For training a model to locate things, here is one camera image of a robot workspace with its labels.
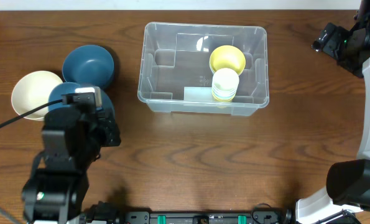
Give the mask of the dark blue bowl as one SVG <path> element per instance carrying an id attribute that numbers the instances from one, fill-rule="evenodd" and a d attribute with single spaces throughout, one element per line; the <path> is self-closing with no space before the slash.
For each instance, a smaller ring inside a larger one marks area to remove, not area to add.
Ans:
<path id="1" fill-rule="evenodd" d="M 99 45 L 83 45 L 67 55 L 62 65 L 62 75 L 66 82 L 106 89 L 114 79 L 114 59 Z"/>
<path id="2" fill-rule="evenodd" d="M 61 100 L 62 95 L 75 93 L 75 90 L 77 88 L 96 88 L 96 86 L 90 85 L 90 84 L 78 84 L 74 82 L 61 83 L 57 85 L 50 93 L 49 103 L 52 101 Z M 100 93 L 101 93 L 101 99 L 102 99 L 102 107 L 97 107 L 96 111 L 111 110 L 113 117 L 115 117 L 114 105 L 111 99 L 102 89 L 100 89 Z M 60 108 L 74 108 L 74 106 L 73 105 L 63 105 L 62 103 L 57 103 L 55 105 L 48 106 L 48 111 L 49 111 L 48 113 L 50 113 L 53 110 L 60 110 Z"/>

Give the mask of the large cream bowl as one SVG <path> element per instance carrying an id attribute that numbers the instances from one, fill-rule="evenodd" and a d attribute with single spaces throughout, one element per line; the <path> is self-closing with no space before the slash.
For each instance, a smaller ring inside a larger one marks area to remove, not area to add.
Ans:
<path id="1" fill-rule="evenodd" d="M 49 102 L 52 90 L 62 84 L 61 78 L 49 71 L 35 71 L 21 78 L 11 94 L 11 105 L 17 114 L 24 114 Z"/>

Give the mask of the small yellow bowl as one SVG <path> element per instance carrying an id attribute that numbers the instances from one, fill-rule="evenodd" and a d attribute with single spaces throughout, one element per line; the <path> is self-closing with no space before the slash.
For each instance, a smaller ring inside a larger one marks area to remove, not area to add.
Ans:
<path id="1" fill-rule="evenodd" d="M 209 66 L 212 73 L 222 68 L 230 68 L 240 75 L 245 69 L 246 57 L 237 47 L 222 45 L 212 51 Z"/>

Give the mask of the cream plastic cup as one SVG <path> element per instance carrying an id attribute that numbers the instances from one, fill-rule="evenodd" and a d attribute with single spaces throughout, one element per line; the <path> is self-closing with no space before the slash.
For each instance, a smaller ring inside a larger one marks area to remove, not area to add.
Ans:
<path id="1" fill-rule="evenodd" d="M 229 93 L 236 91 L 239 85 L 239 75 L 230 68 L 221 68 L 212 78 L 212 89 Z"/>

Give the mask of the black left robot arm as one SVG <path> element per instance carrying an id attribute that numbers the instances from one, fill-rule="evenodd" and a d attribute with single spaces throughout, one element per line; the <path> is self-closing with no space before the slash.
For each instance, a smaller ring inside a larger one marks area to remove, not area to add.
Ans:
<path id="1" fill-rule="evenodd" d="M 34 158 L 22 190 L 29 223 L 66 223 L 79 216 L 89 187 L 87 170 L 102 147 L 121 143 L 112 109 L 62 107 L 45 116 L 44 150 Z"/>

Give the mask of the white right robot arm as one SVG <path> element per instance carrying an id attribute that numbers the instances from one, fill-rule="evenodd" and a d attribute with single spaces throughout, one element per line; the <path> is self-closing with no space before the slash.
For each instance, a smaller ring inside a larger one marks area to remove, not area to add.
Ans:
<path id="1" fill-rule="evenodd" d="M 325 185 L 296 201 L 287 223 L 358 223 L 356 214 L 370 212 L 370 1 L 361 1 L 350 29 L 327 23 L 312 44 L 364 85 L 363 125 L 355 157 L 336 162 Z"/>

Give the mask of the clear plastic storage container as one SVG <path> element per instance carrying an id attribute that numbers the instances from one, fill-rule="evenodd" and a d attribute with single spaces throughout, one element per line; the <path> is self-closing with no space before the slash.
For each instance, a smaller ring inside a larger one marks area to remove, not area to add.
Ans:
<path id="1" fill-rule="evenodd" d="M 186 86 L 211 87 L 210 55 L 222 45 L 237 47 L 246 57 L 232 102 L 184 101 Z M 266 30 L 258 26 L 148 23 L 137 96 L 154 112 L 252 115 L 269 103 Z"/>

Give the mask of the white label in container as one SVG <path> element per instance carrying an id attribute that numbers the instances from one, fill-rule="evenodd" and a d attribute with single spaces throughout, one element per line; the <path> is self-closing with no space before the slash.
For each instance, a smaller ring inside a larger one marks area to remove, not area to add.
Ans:
<path id="1" fill-rule="evenodd" d="M 214 102 L 211 87 L 186 86 L 184 88 L 183 100 L 203 103 Z"/>

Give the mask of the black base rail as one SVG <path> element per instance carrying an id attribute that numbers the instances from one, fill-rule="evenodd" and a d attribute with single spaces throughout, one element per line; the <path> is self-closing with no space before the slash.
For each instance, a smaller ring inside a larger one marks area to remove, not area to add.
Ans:
<path id="1" fill-rule="evenodd" d="M 99 202 L 85 210 L 75 223 L 115 224 L 291 224 L 290 209 L 256 206 L 245 212 L 152 212 L 146 209 L 120 210 L 111 203 Z"/>

